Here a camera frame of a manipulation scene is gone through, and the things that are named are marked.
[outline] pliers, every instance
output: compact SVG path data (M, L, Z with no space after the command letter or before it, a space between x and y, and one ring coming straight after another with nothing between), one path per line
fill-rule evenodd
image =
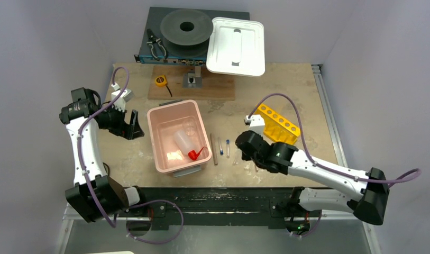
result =
M152 57L157 60L160 61L159 57L157 56L157 52L155 50L154 47L154 43L157 43L157 45L159 45L160 47L160 51L162 51L163 53L163 58L167 59L168 58L168 51L166 50L166 48L163 46L162 44L162 39L157 38L154 33L152 32L151 29L147 29L146 33L148 35L148 42L146 43L150 48L151 48L151 55Z

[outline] gray floor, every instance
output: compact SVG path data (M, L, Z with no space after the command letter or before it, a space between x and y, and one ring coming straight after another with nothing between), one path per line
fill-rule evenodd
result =
M87 224L74 221L67 254L110 251L139 253L354 253L368 254L362 222L358 220L323 220L317 231L301 241L292 239L286 230L268 230L258 226L185 226L180 236L164 245L151 245L126 237L125 222L112 229L104 221ZM178 228L151 231L145 238L164 240Z

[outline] spool center hole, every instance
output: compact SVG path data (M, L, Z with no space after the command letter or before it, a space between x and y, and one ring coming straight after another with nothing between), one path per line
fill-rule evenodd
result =
M184 22L180 25L180 29L185 32L190 32L195 28L195 25L191 22Z

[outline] wooden stick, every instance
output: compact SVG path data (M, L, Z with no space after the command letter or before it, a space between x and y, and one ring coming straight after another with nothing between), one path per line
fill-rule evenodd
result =
M216 142L215 142L215 137L213 136L213 134L210 133L210 141L212 142L212 154L213 154L213 163L216 165L218 165L218 155L216 152Z

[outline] white lid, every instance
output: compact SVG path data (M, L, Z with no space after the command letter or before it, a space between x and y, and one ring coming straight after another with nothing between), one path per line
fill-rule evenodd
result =
M264 27L257 21L216 17L207 52L215 73L259 77L264 74Z

